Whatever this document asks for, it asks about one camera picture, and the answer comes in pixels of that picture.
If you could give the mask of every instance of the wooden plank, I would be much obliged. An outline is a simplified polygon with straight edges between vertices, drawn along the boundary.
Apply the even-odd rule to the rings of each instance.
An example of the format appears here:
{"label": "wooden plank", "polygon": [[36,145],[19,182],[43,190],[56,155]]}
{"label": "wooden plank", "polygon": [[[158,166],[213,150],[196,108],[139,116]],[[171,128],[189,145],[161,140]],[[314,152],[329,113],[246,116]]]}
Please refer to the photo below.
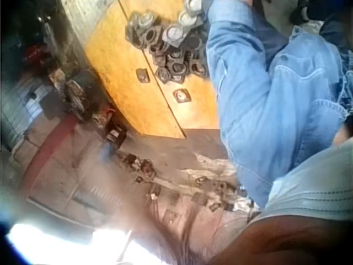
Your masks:
{"label": "wooden plank", "polygon": [[[150,9],[169,20],[176,20],[178,12],[183,8],[182,0],[120,0],[127,16],[132,11],[143,13]],[[152,56],[146,53],[153,72],[157,67],[153,65]],[[168,82],[163,84],[157,80],[163,94],[173,111],[176,120],[183,129],[218,129],[216,108],[216,93],[213,85],[194,75],[189,75],[183,84]],[[191,96],[191,102],[179,104],[173,91],[186,88]]]}
{"label": "wooden plank", "polygon": [[[85,52],[113,101],[142,134],[184,138],[143,53],[125,40],[126,18],[115,1],[87,41]],[[150,83],[140,83],[136,68],[146,68]]]}

